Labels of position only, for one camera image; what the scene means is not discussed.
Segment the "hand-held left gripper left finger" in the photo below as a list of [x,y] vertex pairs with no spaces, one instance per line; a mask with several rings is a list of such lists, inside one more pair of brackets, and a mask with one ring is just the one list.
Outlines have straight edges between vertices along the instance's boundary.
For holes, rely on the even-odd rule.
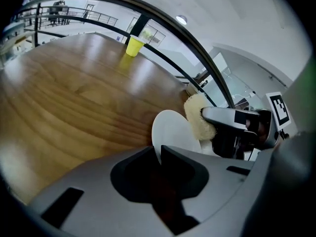
[[86,161],[44,188],[30,209],[53,235],[170,235],[137,183],[157,161],[151,146]]

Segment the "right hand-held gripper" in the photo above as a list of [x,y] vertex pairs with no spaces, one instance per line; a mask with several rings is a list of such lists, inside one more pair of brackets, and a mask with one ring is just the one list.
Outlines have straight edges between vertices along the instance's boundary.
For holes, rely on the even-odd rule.
[[290,111],[280,92],[267,93],[255,112],[204,107],[201,116],[216,127],[212,148],[222,158],[255,161],[259,152],[293,135]]

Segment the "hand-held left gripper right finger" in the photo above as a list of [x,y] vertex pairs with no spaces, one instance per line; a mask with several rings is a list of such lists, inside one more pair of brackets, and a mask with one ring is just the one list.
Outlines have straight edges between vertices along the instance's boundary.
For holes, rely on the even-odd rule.
[[161,166],[188,216],[203,222],[246,180],[254,163],[161,147]]

